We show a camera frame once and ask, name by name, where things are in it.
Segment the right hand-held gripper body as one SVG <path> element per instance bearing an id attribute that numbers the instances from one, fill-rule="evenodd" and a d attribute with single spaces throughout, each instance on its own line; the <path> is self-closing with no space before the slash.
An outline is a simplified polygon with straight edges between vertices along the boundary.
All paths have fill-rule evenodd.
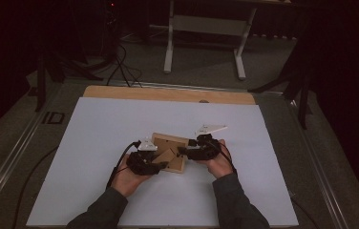
<path id="1" fill-rule="evenodd" d="M 196 147 L 188 146 L 188 149 L 196 149 L 197 152 L 193 156 L 187 157 L 193 160 L 210 160 L 215 158 L 222 150 L 219 141 L 212 134 L 226 128 L 226 125 L 203 124 L 195 132 L 198 145 Z"/>

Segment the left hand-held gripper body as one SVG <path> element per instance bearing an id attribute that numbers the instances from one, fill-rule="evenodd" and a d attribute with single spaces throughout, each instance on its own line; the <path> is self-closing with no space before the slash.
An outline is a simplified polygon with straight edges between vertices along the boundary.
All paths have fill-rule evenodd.
<path id="1" fill-rule="evenodd" d="M 127 166 L 136 175 L 152 176 L 159 173 L 154 169 L 153 159 L 148 159 L 150 152 L 156 152 L 158 147 L 152 142 L 150 138 L 143 138 L 134 143 L 137 148 L 136 152 L 132 152 L 127 159 Z"/>

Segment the wooden picture frame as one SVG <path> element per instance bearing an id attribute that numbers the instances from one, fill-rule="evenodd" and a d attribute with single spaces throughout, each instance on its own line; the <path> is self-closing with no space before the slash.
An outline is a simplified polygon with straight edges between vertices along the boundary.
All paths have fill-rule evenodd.
<path id="1" fill-rule="evenodd" d="M 181 155 L 179 148 L 188 146 L 188 139 L 159 133 L 152 134 L 152 142 L 158 147 L 153 163 L 167 162 L 166 172 L 182 174 L 187 156 Z"/>

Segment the person's right hand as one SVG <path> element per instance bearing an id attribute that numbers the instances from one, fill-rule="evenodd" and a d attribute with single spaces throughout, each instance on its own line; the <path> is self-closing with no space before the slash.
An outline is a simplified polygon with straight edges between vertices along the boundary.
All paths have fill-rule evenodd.
<path id="1" fill-rule="evenodd" d="M 207 167 L 208 172 L 215 178 L 224 177 L 234 172 L 231 155 L 225 145 L 225 140 L 220 139 L 221 152 L 213 159 L 199 160 L 199 164 L 203 164 Z"/>

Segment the person's left hand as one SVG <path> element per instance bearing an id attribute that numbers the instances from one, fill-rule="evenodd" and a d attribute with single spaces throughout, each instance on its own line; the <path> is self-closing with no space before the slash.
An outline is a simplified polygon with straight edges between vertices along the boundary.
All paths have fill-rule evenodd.
<path id="1" fill-rule="evenodd" d="M 127 166 L 128 158 L 128 155 L 123 157 L 111 182 L 111 187 L 126 198 L 132 195 L 142 182 L 150 178 L 150 176 L 141 176 L 133 173 Z"/>

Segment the white table mat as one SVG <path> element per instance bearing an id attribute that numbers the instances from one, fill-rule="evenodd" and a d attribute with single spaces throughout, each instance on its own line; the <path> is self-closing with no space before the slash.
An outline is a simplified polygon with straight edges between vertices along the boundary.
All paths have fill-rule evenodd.
<path id="1" fill-rule="evenodd" d="M 250 201 L 273 227 L 298 223 L 278 159 L 257 105 L 82 97 L 27 221 L 64 226 L 104 191 L 132 142 L 154 133 L 192 138 L 202 125 L 219 125 Z M 215 227 L 213 176 L 187 161 L 181 174 L 160 172 L 130 196 L 122 227 Z"/>

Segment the black tripod stand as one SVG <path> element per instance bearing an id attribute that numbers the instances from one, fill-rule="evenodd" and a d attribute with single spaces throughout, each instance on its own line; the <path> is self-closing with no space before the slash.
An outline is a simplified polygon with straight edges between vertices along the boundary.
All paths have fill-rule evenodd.
<path id="1" fill-rule="evenodd" d="M 308 101 L 309 83 L 311 79 L 311 68 L 308 66 L 310 62 L 310 55 L 306 55 L 303 51 L 295 48 L 289 58 L 286 60 L 279 76 L 262 86 L 254 89 L 249 89 L 250 93 L 260 94 L 277 85 L 287 82 L 282 96 L 286 100 L 294 100 L 297 95 L 298 99 L 298 121 L 301 127 L 306 129 L 306 109 Z"/>

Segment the dark equipment with red light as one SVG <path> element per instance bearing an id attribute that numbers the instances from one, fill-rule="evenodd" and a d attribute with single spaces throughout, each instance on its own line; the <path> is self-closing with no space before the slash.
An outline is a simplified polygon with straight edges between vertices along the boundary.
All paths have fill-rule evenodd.
<path id="1" fill-rule="evenodd" d="M 116 59 L 117 46 L 119 44 L 119 3 L 117 0 L 104 1 L 104 26 L 107 38 L 107 57 L 109 60 Z"/>

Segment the white metal desk frame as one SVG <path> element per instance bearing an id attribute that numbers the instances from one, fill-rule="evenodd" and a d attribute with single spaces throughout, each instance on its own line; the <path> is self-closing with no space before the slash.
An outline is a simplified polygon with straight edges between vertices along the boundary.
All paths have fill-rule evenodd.
<path id="1" fill-rule="evenodd" d="M 170 0 L 168 21 L 168 42 L 164 59 L 163 71 L 172 71 L 174 53 L 174 31 L 203 32 L 211 34 L 239 36 L 240 46 L 233 51 L 238 78 L 246 80 L 243 64 L 243 50 L 251 30 L 257 9 L 252 8 L 245 21 L 220 18 L 209 18 L 175 14 L 175 0 Z"/>

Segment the metal floor rail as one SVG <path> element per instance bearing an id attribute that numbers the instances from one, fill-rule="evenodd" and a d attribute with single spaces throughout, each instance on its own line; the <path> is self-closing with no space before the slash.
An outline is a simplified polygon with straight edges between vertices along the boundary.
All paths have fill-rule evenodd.
<path id="1" fill-rule="evenodd" d="M 298 120 L 298 106 L 296 102 L 292 100 L 287 101 L 285 104 L 288 107 L 289 112 L 294 120 L 295 126 L 298 128 L 299 135 L 303 140 L 303 144 L 305 145 L 309 157 L 309 164 L 311 166 L 312 173 L 317 181 L 319 190 L 327 206 L 328 213 L 332 219 L 335 229 L 349 229 L 347 220 L 342 213 L 340 204 L 330 185 L 330 182 L 327 179 L 324 168 L 321 165 L 319 158 L 317 157 L 313 144 L 309 140 L 308 136 L 306 135 L 306 131 L 303 129 Z"/>
<path id="2" fill-rule="evenodd" d="M 38 112 L 36 98 L 25 95 L 0 118 L 0 193 L 61 89 L 61 83 L 52 84 Z"/>

